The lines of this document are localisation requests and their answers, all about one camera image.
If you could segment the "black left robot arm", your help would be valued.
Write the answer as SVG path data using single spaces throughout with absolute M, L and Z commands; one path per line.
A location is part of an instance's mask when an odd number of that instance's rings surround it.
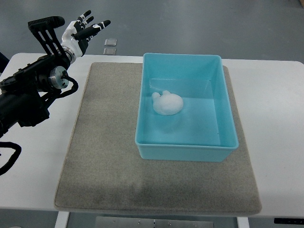
M 73 94 L 77 82 L 67 70 L 71 56 L 60 45 L 55 29 L 65 24 L 60 16 L 37 19 L 28 28 L 42 45 L 46 55 L 19 69 L 0 83 L 0 134 L 14 125 L 36 126 L 49 118 L 48 108 L 59 98 Z

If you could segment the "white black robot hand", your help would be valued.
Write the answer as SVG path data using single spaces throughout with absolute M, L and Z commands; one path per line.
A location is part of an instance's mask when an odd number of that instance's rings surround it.
M 111 24 L 110 20 L 105 20 L 89 25 L 93 19 L 91 10 L 88 10 L 76 20 L 70 22 L 64 31 L 61 46 L 71 63 L 78 57 L 82 57 L 88 48 L 90 40 Z

